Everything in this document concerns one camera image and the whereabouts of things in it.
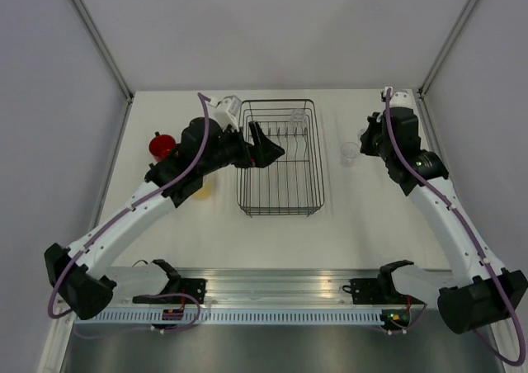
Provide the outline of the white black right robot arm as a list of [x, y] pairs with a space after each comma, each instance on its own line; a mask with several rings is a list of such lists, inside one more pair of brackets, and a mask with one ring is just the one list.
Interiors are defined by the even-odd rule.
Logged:
[[384, 161], [390, 179], [426, 219], [453, 276], [448, 281], [408, 260], [392, 262], [379, 270], [378, 296], [394, 303], [408, 295], [435, 307], [457, 334], [510, 318], [527, 290], [527, 279], [520, 270], [506, 269], [456, 206], [444, 163], [421, 147], [413, 110], [394, 107], [367, 121], [361, 153]]

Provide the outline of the pale yellow mug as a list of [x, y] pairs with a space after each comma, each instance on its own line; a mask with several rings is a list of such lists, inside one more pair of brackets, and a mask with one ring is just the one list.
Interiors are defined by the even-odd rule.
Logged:
[[199, 201], [203, 201], [208, 199], [213, 191], [213, 182], [212, 181], [206, 181], [202, 188], [200, 188], [193, 197]]

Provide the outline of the red mug black handle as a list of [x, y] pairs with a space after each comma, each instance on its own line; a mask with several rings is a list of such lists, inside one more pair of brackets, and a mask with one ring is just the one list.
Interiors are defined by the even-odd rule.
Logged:
[[171, 135], [156, 131], [148, 144], [148, 151], [158, 163], [163, 161], [176, 146], [177, 142]]

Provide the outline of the clear glass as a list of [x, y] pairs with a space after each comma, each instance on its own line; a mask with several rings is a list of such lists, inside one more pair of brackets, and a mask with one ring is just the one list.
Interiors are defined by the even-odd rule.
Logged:
[[365, 133], [366, 129], [360, 129], [357, 133], [357, 139], [358, 141], [361, 143], [361, 138], [363, 136], [363, 134]]
[[303, 129], [305, 127], [305, 109], [304, 108], [295, 108], [290, 113], [290, 124], [292, 128]]
[[340, 148], [340, 164], [344, 168], [351, 168], [360, 155], [359, 146], [354, 142], [346, 142]]

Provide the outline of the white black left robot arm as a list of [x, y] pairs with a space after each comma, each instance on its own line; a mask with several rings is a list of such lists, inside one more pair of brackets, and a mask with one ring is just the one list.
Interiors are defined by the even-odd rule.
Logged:
[[267, 168], [285, 155], [256, 121], [248, 127], [246, 141], [233, 125], [193, 119], [168, 155], [150, 166], [126, 205], [67, 247], [53, 243], [45, 250], [51, 296], [61, 297], [80, 319], [95, 317], [117, 287], [108, 268], [147, 228], [199, 191], [206, 176], [227, 166]]

